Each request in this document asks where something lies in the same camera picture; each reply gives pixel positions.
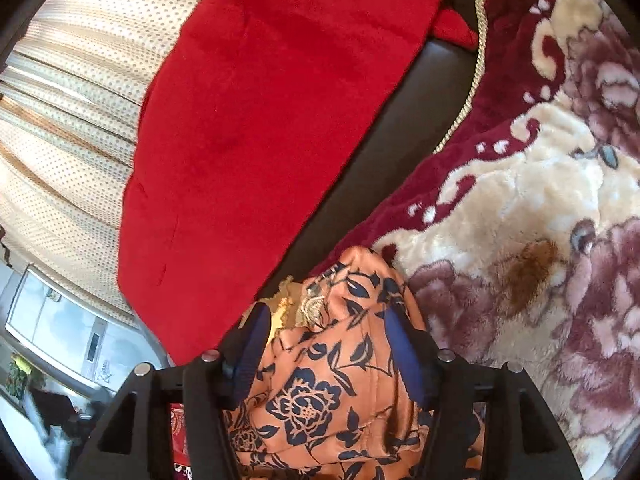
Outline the floral plush sofa cover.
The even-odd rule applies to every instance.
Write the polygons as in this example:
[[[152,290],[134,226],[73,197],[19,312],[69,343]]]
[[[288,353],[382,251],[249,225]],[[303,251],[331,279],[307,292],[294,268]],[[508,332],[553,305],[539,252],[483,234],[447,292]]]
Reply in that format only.
[[[587,479],[639,465],[639,50],[604,0],[476,0],[454,124],[341,241],[442,346],[521,362]]]

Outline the red blanket on sofa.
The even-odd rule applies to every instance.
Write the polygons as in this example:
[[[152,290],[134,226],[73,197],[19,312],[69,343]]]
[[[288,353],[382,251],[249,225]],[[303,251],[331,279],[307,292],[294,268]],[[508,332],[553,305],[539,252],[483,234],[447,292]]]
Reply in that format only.
[[[430,38],[447,0],[201,0],[141,107],[117,284],[168,356],[254,301]]]

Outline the red tin box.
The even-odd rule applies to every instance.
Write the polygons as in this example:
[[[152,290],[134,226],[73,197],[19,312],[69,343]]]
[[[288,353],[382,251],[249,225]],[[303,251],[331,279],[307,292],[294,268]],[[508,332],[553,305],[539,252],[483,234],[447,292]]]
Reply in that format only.
[[[186,420],[184,419],[182,404],[170,404],[170,426],[174,461],[180,466],[189,466],[190,458],[188,447],[186,446]]]

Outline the dark brown leather sofa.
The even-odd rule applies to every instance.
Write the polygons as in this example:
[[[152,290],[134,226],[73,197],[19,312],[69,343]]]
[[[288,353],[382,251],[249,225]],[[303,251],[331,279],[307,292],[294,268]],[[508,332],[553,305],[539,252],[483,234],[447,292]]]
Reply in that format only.
[[[470,93],[477,53],[427,40],[341,177],[258,292],[303,278],[431,154]]]

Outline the beige dotted curtain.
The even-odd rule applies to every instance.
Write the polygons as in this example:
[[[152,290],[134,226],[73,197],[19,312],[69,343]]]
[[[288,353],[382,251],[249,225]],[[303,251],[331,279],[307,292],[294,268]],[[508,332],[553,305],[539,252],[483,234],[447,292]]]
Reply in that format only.
[[[46,0],[1,73],[2,242],[124,324],[122,193],[143,97],[200,0]]]

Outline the orange floral garment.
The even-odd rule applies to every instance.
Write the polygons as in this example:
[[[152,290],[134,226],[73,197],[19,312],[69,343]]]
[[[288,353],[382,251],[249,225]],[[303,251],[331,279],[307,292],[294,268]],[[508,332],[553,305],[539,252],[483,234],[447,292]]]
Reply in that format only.
[[[227,416],[244,479],[409,479],[432,415],[410,400],[385,335],[397,304],[425,324],[402,277],[352,247],[303,284],[301,326],[282,328],[246,400]]]

